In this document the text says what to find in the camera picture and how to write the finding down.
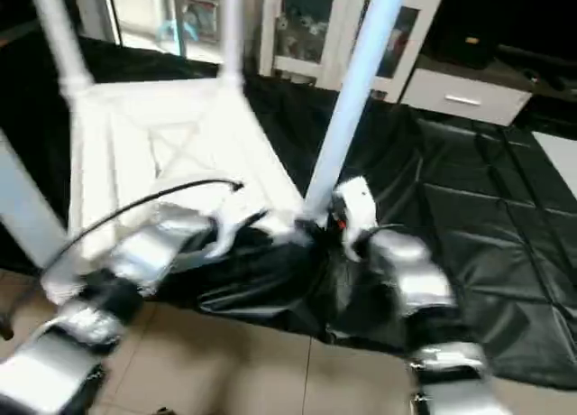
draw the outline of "glass cabinet door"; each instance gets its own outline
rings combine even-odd
[[[275,54],[320,63],[334,0],[282,0]]]
[[[369,8],[369,0],[365,0],[364,6],[362,8],[361,19],[357,27],[357,32],[354,37],[354,45],[356,45],[357,37],[359,36],[359,30],[361,29],[364,16]],[[389,43],[387,44],[387,49],[385,54],[380,61],[379,70],[377,76],[381,78],[393,78],[395,72],[397,71],[398,63],[400,62],[403,53],[408,44],[415,23],[417,22],[419,10],[412,7],[402,6],[400,12],[398,13],[397,21],[390,34]]]
[[[403,0],[373,80],[372,88],[380,92],[378,98],[384,95],[387,102],[398,101],[440,1]],[[341,89],[369,4],[370,0],[350,0],[335,60],[322,77],[327,88]]]

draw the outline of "beige floor tile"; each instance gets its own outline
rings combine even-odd
[[[159,306],[114,405],[179,415],[300,415],[309,342]]]
[[[114,399],[114,395],[126,374],[126,369],[133,358],[136,347],[141,342],[142,334],[149,324],[155,309],[156,304],[154,303],[144,304],[142,311],[124,336],[121,345],[114,351],[112,356],[105,361],[106,368],[108,369],[108,378],[105,386],[100,391],[98,401],[110,403]]]
[[[12,276],[5,275],[0,281],[0,309],[4,310],[23,289],[22,284],[12,284]],[[14,319],[14,338],[10,341],[0,341],[0,359],[10,355],[25,338],[27,338],[39,325],[50,319],[55,307],[44,297],[39,290],[30,302],[26,303],[16,314]]]
[[[577,411],[577,392],[559,392],[496,380],[493,389],[514,415],[561,415]]]
[[[88,415],[107,415],[110,407],[105,404],[97,404],[88,411]]]
[[[150,415],[150,414],[148,413],[141,414],[139,412],[130,412],[129,410],[111,407],[105,415]]]
[[[32,277],[29,275],[23,275],[17,272],[4,271],[4,276],[2,278],[2,284],[25,286],[32,281]]]
[[[304,415],[408,415],[410,393],[401,360],[313,341]]]

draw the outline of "white pole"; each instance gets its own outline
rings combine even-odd
[[[33,0],[60,74],[60,91],[69,97],[92,84],[63,0]]]
[[[325,213],[403,0],[371,0],[308,186],[305,211]]]
[[[243,0],[224,0],[221,77],[240,86],[243,78]]]
[[[0,221],[32,262],[43,268],[69,240],[1,130],[0,179],[6,185],[0,194]],[[72,249],[42,275],[41,284],[48,298],[61,304],[78,292],[78,275],[88,270],[88,264]]]

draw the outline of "black tarp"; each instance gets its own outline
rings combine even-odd
[[[212,76],[215,67],[82,41],[98,82]],[[1,123],[64,218],[69,116],[40,35],[0,50]],[[245,94],[305,191],[334,92],[246,74]],[[530,133],[370,101],[344,177],[362,174],[382,223],[423,238],[496,375],[577,389],[577,201]],[[251,230],[223,263],[171,277],[159,300],[396,355],[390,293],[377,275],[325,254],[326,240],[270,247]],[[31,268],[6,235],[0,265]]]

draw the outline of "white metal frame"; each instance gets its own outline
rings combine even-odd
[[[33,1],[71,114],[69,227],[60,226],[1,136],[5,164],[0,171],[11,194],[0,200],[0,218],[38,266],[69,235],[128,202],[190,178],[224,175],[243,181],[253,202],[264,208],[300,210],[302,198],[243,96],[242,0],[227,0],[224,7],[225,62],[219,78],[110,84],[94,83],[63,0]],[[198,210],[208,207],[208,212],[230,194],[228,188],[184,192],[189,194],[174,199]],[[91,258],[112,247],[149,213],[141,209],[96,231],[83,241],[82,255]],[[82,263],[87,264],[75,251],[44,274],[42,285],[51,300],[60,304],[74,294]]]
[[[341,43],[336,51],[334,70],[327,70],[326,80],[327,87],[332,90],[340,90],[343,83],[343,76],[348,68],[348,64],[353,52],[354,36],[359,28],[362,8],[366,0],[350,0],[346,19],[342,29]],[[417,20],[408,37],[408,44],[395,69],[392,78],[375,77],[372,88],[387,93],[385,100],[387,102],[398,102],[402,90],[407,82],[408,76],[418,53],[421,50],[426,34],[435,12],[441,3],[441,0],[403,0],[403,7],[409,7],[418,10]]]
[[[321,61],[314,63],[276,55],[276,22],[282,12],[282,0],[264,0],[261,27],[260,74],[270,76],[275,69],[294,72],[316,78],[316,85],[318,87],[327,88],[332,78],[327,76],[325,71],[333,67],[334,54],[338,50],[340,43],[341,30],[346,18],[345,11],[348,1],[349,0],[333,0]]]

